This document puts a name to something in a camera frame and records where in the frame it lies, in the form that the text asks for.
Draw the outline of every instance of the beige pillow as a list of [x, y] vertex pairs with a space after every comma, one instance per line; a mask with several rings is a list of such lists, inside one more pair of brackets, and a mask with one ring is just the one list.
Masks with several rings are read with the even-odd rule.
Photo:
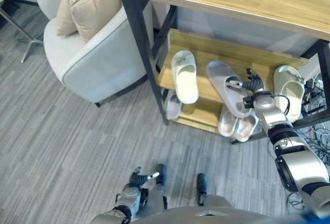
[[79, 0], [71, 16], [79, 34], [88, 42], [121, 8], [121, 0]]
[[71, 17], [71, 0], [61, 0], [56, 15], [55, 34], [64, 36], [77, 31]]

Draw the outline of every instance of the floor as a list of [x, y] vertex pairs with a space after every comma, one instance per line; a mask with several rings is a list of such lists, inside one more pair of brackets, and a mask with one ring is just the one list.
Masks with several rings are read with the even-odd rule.
[[[40, 9], [20, 6], [13, 18], [41, 34]], [[209, 194], [234, 207], [287, 214], [266, 139], [233, 146], [220, 135], [165, 126], [148, 81], [97, 108], [61, 85], [42, 46], [21, 63], [26, 44], [17, 38], [9, 24], [0, 30], [0, 223], [89, 223], [112, 208], [135, 167], [150, 173], [157, 163], [168, 167], [169, 207], [196, 204], [203, 172]]]

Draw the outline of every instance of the slipper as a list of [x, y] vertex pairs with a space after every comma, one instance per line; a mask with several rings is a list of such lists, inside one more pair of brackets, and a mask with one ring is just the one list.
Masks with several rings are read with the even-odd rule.
[[177, 98], [175, 91], [169, 90], [165, 100], [166, 116], [170, 120], [175, 120], [180, 116], [182, 103]]
[[211, 61], [207, 65], [206, 73], [230, 112], [235, 117], [247, 117], [251, 109], [246, 109], [243, 104], [243, 97], [247, 96], [246, 90], [229, 85], [231, 80], [241, 81], [240, 77], [227, 64], [218, 60]]
[[256, 116], [254, 111], [252, 111], [251, 114], [247, 117], [239, 118], [233, 133], [233, 137], [240, 142], [247, 141], [252, 135], [258, 122], [259, 118]]
[[[297, 69], [284, 65], [274, 72], [274, 94], [283, 94], [290, 100], [290, 109], [287, 118], [295, 122], [300, 116], [301, 103], [305, 93], [305, 80]], [[285, 111], [288, 101], [283, 97], [276, 97], [276, 105], [281, 111]]]
[[224, 104], [220, 114], [218, 130], [220, 135], [229, 137], [234, 133], [238, 118], [235, 117]]
[[171, 63], [176, 95], [184, 104], [193, 104], [198, 99], [196, 62], [188, 50], [177, 52]]

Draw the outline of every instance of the side table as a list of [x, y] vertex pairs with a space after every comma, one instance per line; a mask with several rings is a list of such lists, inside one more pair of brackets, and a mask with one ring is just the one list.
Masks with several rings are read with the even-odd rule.
[[1, 7], [0, 7], [0, 15], [4, 17], [9, 23], [16, 27], [26, 38], [28, 41], [28, 46], [23, 54], [21, 62], [24, 62], [28, 56], [28, 53], [33, 44], [43, 45], [43, 41], [33, 38], [29, 33], [27, 33], [22, 27], [20, 27]]

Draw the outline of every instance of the black cable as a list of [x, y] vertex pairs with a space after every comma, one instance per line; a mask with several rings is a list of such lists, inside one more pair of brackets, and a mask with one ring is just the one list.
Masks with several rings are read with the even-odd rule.
[[287, 104], [287, 108], [284, 111], [284, 115], [287, 115], [289, 113], [289, 110], [290, 110], [290, 100], [289, 100], [289, 98], [287, 96], [283, 95], [283, 94], [276, 94], [276, 95], [274, 95], [274, 97], [286, 98], [286, 100], [288, 101], [288, 104]]
[[291, 213], [290, 210], [289, 210], [289, 203], [295, 210], [298, 210], [298, 211], [304, 211], [305, 210], [305, 205], [304, 205], [302, 200], [300, 200], [300, 201], [290, 200], [290, 197], [293, 196], [293, 195], [298, 196], [299, 198], [301, 198], [300, 195], [297, 192], [292, 192], [288, 195], [287, 192], [285, 191], [285, 194], [287, 196], [286, 207], [287, 207], [287, 211], [289, 213]]
[[[315, 132], [318, 130], [330, 132], [330, 130], [323, 127], [318, 129], [315, 129], [315, 127], [313, 127], [313, 129], [310, 129], [306, 133], [302, 133], [300, 130], [297, 130], [297, 132], [303, 136], [309, 147], [315, 152], [315, 154], [320, 158], [320, 160], [325, 165], [330, 166], [330, 136], [325, 136]], [[309, 136], [307, 136], [310, 131], [313, 131], [315, 138], [310, 138]]]

